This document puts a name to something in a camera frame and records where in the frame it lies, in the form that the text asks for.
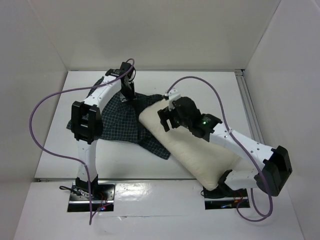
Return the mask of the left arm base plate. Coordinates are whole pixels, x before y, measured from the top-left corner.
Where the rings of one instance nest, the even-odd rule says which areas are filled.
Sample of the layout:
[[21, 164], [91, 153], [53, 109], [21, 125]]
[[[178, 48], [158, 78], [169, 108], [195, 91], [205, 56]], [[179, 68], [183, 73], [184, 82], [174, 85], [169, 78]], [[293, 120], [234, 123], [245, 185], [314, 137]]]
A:
[[[68, 213], [82, 213], [90, 211], [89, 193], [76, 187], [72, 182], [71, 187], [66, 187], [69, 191], [67, 206]], [[113, 212], [116, 185], [114, 183], [98, 182], [97, 190], [92, 198], [92, 212], [99, 209], [99, 212]]]

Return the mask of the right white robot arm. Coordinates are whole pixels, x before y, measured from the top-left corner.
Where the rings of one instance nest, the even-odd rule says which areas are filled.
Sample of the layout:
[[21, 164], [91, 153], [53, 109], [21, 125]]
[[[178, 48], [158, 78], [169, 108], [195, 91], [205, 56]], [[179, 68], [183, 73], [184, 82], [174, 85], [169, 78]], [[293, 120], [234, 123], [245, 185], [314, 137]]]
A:
[[167, 106], [157, 114], [165, 132], [186, 129], [192, 140], [223, 147], [242, 159], [252, 162], [256, 172], [226, 170], [218, 180], [218, 190], [230, 196], [242, 188], [259, 188], [277, 197], [292, 173], [288, 150], [259, 143], [227, 126], [216, 116], [201, 113], [195, 102], [186, 96], [164, 96]]

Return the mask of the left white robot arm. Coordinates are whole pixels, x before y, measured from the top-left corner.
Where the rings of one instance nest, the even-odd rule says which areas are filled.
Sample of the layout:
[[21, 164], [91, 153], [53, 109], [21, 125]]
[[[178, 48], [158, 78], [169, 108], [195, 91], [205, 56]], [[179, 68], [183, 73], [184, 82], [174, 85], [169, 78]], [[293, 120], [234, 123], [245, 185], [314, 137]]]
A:
[[89, 94], [83, 101], [75, 101], [71, 106], [71, 132], [78, 148], [82, 164], [78, 168], [75, 186], [88, 200], [99, 193], [96, 169], [96, 149], [98, 139], [103, 134], [102, 110], [119, 94], [121, 102], [135, 100], [134, 78], [136, 70], [130, 63], [132, 58], [123, 62], [119, 69], [109, 69], [102, 77], [101, 87]]

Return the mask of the dark plaid pillowcase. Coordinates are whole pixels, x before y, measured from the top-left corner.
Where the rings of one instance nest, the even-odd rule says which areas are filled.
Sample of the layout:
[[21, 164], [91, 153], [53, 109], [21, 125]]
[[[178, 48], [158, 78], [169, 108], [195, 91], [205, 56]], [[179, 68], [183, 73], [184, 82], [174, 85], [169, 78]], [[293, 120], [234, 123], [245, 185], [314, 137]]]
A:
[[122, 95], [118, 87], [113, 87], [111, 91], [114, 95], [110, 94], [107, 97], [102, 93], [103, 90], [103, 87], [93, 87], [84, 99], [85, 104], [95, 104], [100, 110], [103, 130], [99, 138], [136, 144], [155, 156], [167, 160], [171, 153], [139, 121], [139, 115], [146, 108], [163, 100], [163, 96], [136, 92], [135, 99], [121, 101]]

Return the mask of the cream pillow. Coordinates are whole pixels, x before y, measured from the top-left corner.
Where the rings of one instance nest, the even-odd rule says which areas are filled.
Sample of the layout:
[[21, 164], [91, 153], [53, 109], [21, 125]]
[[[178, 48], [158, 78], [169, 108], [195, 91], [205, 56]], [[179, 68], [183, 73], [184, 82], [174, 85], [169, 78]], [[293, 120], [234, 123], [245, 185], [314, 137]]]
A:
[[158, 111], [166, 101], [158, 101], [145, 108], [138, 119], [140, 123], [209, 191], [218, 186], [223, 173], [241, 158], [234, 152], [209, 143], [180, 126], [165, 132]]

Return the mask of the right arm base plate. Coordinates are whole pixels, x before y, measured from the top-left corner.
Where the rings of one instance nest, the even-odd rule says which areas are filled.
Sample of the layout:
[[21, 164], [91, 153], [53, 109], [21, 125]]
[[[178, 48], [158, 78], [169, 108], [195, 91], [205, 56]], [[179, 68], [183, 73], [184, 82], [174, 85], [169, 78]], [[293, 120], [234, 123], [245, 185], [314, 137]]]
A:
[[250, 201], [246, 189], [231, 190], [223, 193], [218, 188], [212, 191], [203, 188], [200, 195], [204, 197], [206, 210], [236, 209], [238, 203], [240, 203], [239, 208], [250, 208]]

